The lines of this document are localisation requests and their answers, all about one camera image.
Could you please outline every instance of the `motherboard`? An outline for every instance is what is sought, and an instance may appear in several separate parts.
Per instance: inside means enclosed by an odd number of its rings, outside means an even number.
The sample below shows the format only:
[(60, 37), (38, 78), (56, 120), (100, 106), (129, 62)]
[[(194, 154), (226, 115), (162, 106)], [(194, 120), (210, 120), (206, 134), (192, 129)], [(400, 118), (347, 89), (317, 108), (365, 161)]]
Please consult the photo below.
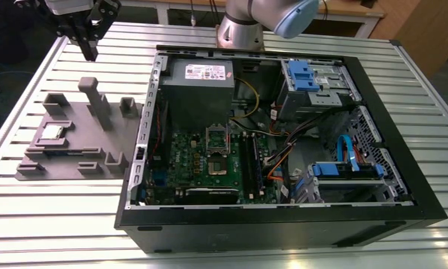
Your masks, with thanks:
[(262, 160), (270, 154), (266, 137), (229, 134), (226, 127), (205, 132), (173, 132), (169, 165), (152, 170), (153, 187), (146, 202), (154, 205), (192, 203), (202, 196), (221, 203), (276, 203), (276, 186), (265, 182)]

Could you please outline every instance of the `ram slot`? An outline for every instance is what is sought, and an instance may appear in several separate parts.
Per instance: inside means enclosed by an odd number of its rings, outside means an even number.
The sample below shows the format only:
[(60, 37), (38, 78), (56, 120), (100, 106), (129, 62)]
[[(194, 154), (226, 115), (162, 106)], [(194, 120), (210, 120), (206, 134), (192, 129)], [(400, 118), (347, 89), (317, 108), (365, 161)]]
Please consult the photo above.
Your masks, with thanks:
[(252, 133), (252, 159), (253, 159), (253, 173), (256, 175), (256, 194), (260, 196), (260, 191), (264, 189), (264, 182), (262, 182), (262, 169), (260, 168), (260, 158), (258, 158), (258, 146), (257, 146), (257, 136), (256, 133)]
[(238, 154), (240, 154), (240, 170), (241, 170), (241, 185), (244, 190), (244, 197), (253, 199), (254, 191), (252, 188), (253, 180), (253, 171), (252, 171), (252, 158), (250, 152), (248, 150), (248, 136), (245, 133), (240, 136), (238, 140)]
[(245, 147), (246, 147), (246, 159), (248, 159), (248, 167), (249, 167), (249, 181), (250, 181), (250, 192), (252, 197), (257, 198), (260, 196), (260, 188), (257, 184), (257, 178), (256, 178), (256, 170), (257, 170), (257, 163), (256, 163), (256, 153), (257, 153), (257, 161), (258, 161), (258, 152), (253, 152), (253, 137), (252, 135), (248, 135), (245, 140)]

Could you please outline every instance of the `metal profile rail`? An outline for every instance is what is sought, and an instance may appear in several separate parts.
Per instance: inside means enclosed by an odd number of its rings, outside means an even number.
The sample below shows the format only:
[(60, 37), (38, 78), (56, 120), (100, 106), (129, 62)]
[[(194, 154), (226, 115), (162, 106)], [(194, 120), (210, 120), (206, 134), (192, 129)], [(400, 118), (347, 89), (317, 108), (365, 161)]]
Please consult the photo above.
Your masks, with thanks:
[[(145, 254), (113, 228), (121, 180), (13, 178), (45, 113), (40, 103), (46, 94), (85, 100), (77, 82), (94, 76), (109, 102), (129, 96), (142, 103), (156, 44), (213, 47), (214, 29), (117, 22), (100, 41), (96, 63), (65, 39), (54, 43), (0, 130), (0, 266), (448, 268), (448, 220), (361, 248)], [(359, 57), (448, 214), (448, 107), (405, 51), (385, 40), (314, 35), (285, 40), (265, 34), (264, 44), (266, 50)]]

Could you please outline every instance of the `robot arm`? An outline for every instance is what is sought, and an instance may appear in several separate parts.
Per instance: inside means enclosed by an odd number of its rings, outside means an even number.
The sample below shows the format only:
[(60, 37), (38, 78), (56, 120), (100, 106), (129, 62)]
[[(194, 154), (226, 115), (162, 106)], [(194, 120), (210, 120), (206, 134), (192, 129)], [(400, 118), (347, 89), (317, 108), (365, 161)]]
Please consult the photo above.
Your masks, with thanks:
[[(97, 57), (97, 41), (102, 39), (121, 8), (118, 0), (16, 0), (14, 4), (33, 12), (34, 17), (57, 36), (68, 36), (78, 45), (86, 61)], [(93, 24), (90, 13), (101, 19)]]
[[(96, 60), (97, 41), (117, 17), (118, 0), (16, 0), (14, 3), (34, 13), (52, 32), (68, 36), (88, 61)], [(317, 9), (318, 0), (228, 0), (217, 46), (260, 50), (262, 25), (282, 38), (293, 38), (309, 25)], [(93, 24), (94, 10), (101, 20)]]
[(262, 48), (262, 25), (282, 38), (296, 37), (318, 10), (318, 0), (228, 0), (218, 33), (221, 48)]

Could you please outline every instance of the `green motherboard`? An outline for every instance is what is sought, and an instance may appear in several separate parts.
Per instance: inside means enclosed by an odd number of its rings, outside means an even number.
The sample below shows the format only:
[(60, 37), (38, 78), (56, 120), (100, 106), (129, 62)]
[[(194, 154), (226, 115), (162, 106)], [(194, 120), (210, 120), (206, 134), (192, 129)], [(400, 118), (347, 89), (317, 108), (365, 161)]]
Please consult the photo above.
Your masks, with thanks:
[[(242, 141), (253, 142), (250, 150)], [(256, 166), (249, 166), (245, 156), (256, 156)], [(260, 166), (269, 156), (266, 137), (260, 134), (226, 134), (226, 132), (209, 131), (208, 133), (174, 132), (172, 134), (169, 165), (164, 169), (152, 171), (154, 205), (176, 204), (173, 197), (176, 191), (186, 188), (222, 188), (238, 191), (237, 204), (276, 203), (276, 186), (266, 182), (264, 186)]]

